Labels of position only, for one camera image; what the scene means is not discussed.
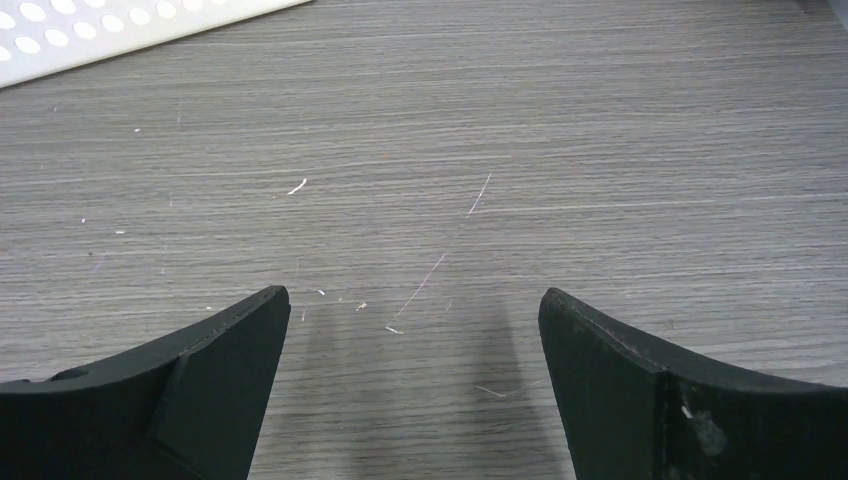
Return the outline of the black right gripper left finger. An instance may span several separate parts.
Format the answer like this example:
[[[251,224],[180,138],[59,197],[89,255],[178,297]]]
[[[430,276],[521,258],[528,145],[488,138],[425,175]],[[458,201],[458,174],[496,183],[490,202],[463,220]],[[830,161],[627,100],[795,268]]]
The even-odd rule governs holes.
[[[5,479],[244,479],[291,306],[267,287],[43,381],[1,386]]]

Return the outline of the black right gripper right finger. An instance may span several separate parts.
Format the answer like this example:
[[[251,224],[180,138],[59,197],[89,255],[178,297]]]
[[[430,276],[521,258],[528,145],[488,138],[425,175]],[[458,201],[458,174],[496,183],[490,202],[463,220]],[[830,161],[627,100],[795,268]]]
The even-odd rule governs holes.
[[[538,325],[580,479],[843,479],[847,391],[723,363],[557,289]]]

